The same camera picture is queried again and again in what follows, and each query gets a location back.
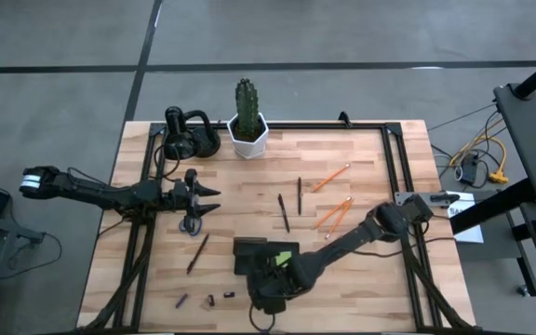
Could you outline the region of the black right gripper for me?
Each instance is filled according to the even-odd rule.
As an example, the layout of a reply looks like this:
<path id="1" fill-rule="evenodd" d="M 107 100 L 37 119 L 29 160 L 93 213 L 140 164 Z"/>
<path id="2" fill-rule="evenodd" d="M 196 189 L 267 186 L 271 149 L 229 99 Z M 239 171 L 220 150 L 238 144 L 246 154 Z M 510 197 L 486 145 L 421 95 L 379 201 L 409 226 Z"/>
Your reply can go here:
<path id="1" fill-rule="evenodd" d="M 267 315 L 282 313 L 287 301 L 302 294 L 302 286 L 290 268 L 290 260 L 279 263 L 276 257 L 259 258 L 247 276 L 252 305 Z"/>

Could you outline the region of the blue handled scissors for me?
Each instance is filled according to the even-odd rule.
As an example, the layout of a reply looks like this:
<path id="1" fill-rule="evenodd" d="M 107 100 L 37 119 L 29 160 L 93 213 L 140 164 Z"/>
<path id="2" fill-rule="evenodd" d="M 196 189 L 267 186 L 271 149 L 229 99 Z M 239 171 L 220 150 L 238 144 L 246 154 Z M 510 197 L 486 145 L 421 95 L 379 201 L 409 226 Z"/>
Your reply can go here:
<path id="1" fill-rule="evenodd" d="M 184 216 L 179 223 L 179 230 L 189 236 L 197 236 L 201 231 L 203 221 L 199 217 Z"/>

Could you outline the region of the black aluminium table frame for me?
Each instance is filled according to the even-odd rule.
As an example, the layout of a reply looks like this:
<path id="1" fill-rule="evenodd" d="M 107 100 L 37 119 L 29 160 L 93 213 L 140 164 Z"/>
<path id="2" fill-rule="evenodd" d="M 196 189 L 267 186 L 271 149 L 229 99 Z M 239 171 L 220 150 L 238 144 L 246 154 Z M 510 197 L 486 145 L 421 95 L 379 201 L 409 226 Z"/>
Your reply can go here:
<path id="1" fill-rule="evenodd" d="M 237 236 L 298 242 L 304 251 L 325 246 L 355 228 L 367 212 L 398 191 L 438 187 L 432 149 L 421 120 L 273 122 L 265 154 L 239 157 L 222 128 L 221 148 L 210 158 L 188 159 L 175 166 L 181 177 L 193 168 L 203 185 L 221 194 L 221 206 L 203 218 L 199 235 L 179 228 L 180 213 L 163 212 L 153 230 L 145 292 L 127 293 L 122 326 L 143 333 L 253 332 L 411 332 L 416 328 L 405 265 L 398 243 L 376 242 L 329 266 L 307 294 L 276 316 L 251 311 L 246 280 L 234 274 L 233 240 Z M 317 192 L 313 188 L 339 168 L 342 174 Z M 302 180 L 301 216 L 297 179 Z M 277 201 L 282 194 L 290 233 Z M 351 196 L 354 202 L 329 239 L 339 209 L 316 229 L 314 224 Z M 186 269 L 203 238 L 210 237 L 192 272 Z M 234 291 L 233 298 L 223 293 Z M 181 308 L 175 305 L 184 294 Z M 213 295 L 215 306 L 208 305 Z"/>

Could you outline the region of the white paper sheet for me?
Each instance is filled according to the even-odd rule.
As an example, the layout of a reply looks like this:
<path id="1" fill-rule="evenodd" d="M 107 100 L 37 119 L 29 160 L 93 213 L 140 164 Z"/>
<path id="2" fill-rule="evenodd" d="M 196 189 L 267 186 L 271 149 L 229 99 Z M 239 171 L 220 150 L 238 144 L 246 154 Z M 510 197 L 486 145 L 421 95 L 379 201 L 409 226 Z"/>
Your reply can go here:
<path id="1" fill-rule="evenodd" d="M 449 218 L 452 218 L 460 214 L 461 212 L 472 207 L 476 203 L 473 194 L 452 192 L 452 191 L 448 191 L 448 194 L 458 196 L 458 199 L 454 200 L 447 209 Z M 478 244 L 484 243 L 482 230 L 479 225 L 472 227 L 470 229 L 467 229 L 461 233 L 455 233 L 454 238 L 457 242 L 478 243 Z"/>

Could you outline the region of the black mesh desk organizer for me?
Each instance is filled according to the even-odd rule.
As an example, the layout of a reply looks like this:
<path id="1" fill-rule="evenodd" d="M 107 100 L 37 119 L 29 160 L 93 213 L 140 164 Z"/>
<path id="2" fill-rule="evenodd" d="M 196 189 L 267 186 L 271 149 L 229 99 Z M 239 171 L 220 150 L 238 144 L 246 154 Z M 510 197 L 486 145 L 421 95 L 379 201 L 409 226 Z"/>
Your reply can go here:
<path id="1" fill-rule="evenodd" d="M 298 242 L 268 241 L 265 237 L 235 237 L 234 274 L 250 275 L 281 253 L 292 256 L 299 252 Z"/>

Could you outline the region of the black desk lamp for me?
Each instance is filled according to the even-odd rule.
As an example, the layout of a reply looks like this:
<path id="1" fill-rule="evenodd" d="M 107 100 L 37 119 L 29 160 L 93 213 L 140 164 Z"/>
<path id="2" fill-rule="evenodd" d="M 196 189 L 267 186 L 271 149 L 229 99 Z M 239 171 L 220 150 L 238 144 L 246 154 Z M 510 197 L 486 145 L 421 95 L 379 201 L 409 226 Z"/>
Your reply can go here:
<path id="1" fill-rule="evenodd" d="M 202 127 L 188 128 L 186 122 L 199 117 Z M 184 112 L 180 107 L 171 106 L 165 111 L 167 136 L 164 139 L 164 156 L 169 160 L 207 158 L 221 147 L 221 138 L 201 110 Z"/>

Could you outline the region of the green cactus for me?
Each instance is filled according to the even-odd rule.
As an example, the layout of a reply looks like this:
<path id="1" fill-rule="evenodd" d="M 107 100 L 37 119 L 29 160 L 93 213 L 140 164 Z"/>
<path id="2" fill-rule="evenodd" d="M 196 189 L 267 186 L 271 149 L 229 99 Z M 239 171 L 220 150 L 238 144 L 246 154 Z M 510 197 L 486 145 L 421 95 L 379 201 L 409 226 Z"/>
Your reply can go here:
<path id="1" fill-rule="evenodd" d="M 242 78 L 236 85 L 235 102 L 237 119 L 234 126 L 240 141 L 255 141 L 261 133 L 259 120 L 258 92 L 248 78 Z"/>

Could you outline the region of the dark slim pen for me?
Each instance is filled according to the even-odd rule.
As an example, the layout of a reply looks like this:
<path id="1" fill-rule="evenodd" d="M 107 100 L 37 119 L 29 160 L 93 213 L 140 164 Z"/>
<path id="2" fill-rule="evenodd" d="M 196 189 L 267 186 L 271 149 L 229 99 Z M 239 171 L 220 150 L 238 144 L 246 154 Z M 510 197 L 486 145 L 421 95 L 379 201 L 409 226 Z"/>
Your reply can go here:
<path id="1" fill-rule="evenodd" d="M 198 261 L 200 255 L 202 254 L 203 250 L 204 250 L 204 247 L 206 246 L 207 242 L 208 242 L 208 239 L 210 237 L 210 233 L 206 234 L 205 237 L 203 238 L 199 248 L 197 249 L 194 257 L 192 258 L 192 260 L 190 261 L 190 263 L 188 264 L 188 267 L 186 269 L 186 274 L 189 275 L 192 270 L 194 269 L 195 267 L 195 264 L 196 262 Z"/>

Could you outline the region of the black desk frame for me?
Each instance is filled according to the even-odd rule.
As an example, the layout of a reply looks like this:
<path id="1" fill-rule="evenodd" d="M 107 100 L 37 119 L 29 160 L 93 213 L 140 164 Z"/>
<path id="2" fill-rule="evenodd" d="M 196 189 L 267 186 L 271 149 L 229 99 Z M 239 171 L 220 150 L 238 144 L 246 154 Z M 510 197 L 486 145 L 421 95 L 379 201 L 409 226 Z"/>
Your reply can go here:
<path id="1" fill-rule="evenodd" d="M 524 284 L 531 297 L 536 297 L 536 278 L 523 241 L 530 239 L 526 223 L 516 225 L 511 210 L 521 204 L 536 201 L 529 179 L 524 179 L 503 191 L 475 192 L 476 203 L 450 219 L 453 233 L 480 226 L 483 244 L 461 243 L 459 251 L 464 251 L 467 261 L 516 260 Z"/>

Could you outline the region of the white hexagonal plant pot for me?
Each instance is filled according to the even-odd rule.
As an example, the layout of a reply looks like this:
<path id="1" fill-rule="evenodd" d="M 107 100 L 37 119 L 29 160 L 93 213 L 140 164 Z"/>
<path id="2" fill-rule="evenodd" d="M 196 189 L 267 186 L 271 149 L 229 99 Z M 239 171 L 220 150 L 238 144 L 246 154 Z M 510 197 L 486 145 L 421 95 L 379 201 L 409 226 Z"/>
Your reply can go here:
<path id="1" fill-rule="evenodd" d="M 230 133 L 231 142 L 235 152 L 247 160 L 262 156 L 266 150 L 269 128 L 263 114 L 258 113 L 258 116 L 259 122 L 261 123 L 261 134 L 255 141 L 241 141 L 235 137 L 235 124 L 238 119 L 237 115 L 234 115 L 227 122 L 227 129 Z"/>

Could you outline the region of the black power brick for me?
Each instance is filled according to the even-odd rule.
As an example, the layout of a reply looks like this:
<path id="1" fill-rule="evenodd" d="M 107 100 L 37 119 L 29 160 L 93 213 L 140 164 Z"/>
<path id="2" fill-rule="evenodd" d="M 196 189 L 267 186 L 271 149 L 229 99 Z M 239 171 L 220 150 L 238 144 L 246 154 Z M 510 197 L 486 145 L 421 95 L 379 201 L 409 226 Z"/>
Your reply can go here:
<path id="1" fill-rule="evenodd" d="M 477 165 L 478 154 L 467 154 L 461 162 L 462 174 L 459 182 L 468 186 L 474 186 L 476 183 Z"/>

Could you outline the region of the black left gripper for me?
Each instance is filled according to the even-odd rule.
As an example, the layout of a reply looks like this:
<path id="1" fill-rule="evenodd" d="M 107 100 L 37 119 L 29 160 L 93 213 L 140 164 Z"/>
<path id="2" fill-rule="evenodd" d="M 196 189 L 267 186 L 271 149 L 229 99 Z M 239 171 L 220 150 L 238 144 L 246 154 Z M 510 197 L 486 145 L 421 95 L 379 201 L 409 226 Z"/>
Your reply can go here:
<path id="1" fill-rule="evenodd" d="M 173 211 L 184 210 L 185 216 L 202 217 L 221 206 L 220 204 L 197 204 L 197 195 L 214 196 L 221 194 L 221 191 L 210 189 L 198 182 L 195 193 L 194 183 L 196 178 L 196 170 L 190 168 L 186 170 L 183 180 L 176 179 L 174 181 L 174 186 L 171 190 Z"/>

